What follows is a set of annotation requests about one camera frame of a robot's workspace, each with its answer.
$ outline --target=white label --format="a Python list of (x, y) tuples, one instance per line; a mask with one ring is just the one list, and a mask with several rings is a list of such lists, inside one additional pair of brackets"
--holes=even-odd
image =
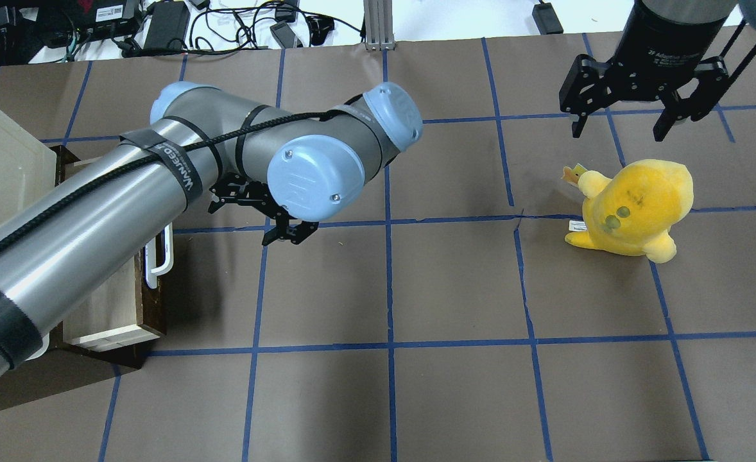
[(96, 22), (107, 21), (111, 19), (120, 19), (124, 11), (123, 5), (106, 6), (96, 10)]
[(569, 220), (569, 231), (586, 231), (586, 223), (571, 219)]

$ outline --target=metal post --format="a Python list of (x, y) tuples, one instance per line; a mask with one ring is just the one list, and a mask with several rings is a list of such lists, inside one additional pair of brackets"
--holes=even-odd
[(395, 49), (392, 33), (392, 0), (364, 0), (366, 50)]

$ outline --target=power adapter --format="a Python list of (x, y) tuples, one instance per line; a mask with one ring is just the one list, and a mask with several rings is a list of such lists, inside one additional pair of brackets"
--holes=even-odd
[(563, 34), (558, 15), (554, 14), (551, 3), (538, 3), (533, 7), (533, 18), (541, 35)]

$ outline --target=blue joint cap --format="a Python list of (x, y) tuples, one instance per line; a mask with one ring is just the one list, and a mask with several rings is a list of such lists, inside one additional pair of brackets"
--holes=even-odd
[(322, 221), (361, 194), (366, 176), (355, 151), (327, 135), (304, 135), (281, 146), (267, 168), (273, 199), (297, 219)]
[(403, 152), (421, 139), (424, 129), (421, 112), (398, 84), (384, 82), (364, 93), (364, 100), (398, 150)]
[(150, 123), (156, 123), (164, 117), (167, 109), (172, 105), (173, 101), (187, 91), (195, 88), (216, 88), (213, 85), (205, 85), (201, 83), (193, 83), (187, 81), (175, 82), (167, 85), (161, 90), (158, 99), (153, 101), (153, 107), (150, 109)]

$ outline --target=white handle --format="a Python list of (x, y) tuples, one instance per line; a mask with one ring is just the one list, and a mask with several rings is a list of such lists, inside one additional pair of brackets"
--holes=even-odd
[(161, 231), (164, 240), (164, 263), (155, 266), (155, 237), (144, 246), (144, 279), (150, 289), (159, 286), (158, 277), (169, 273), (173, 269), (173, 224), (165, 226)]

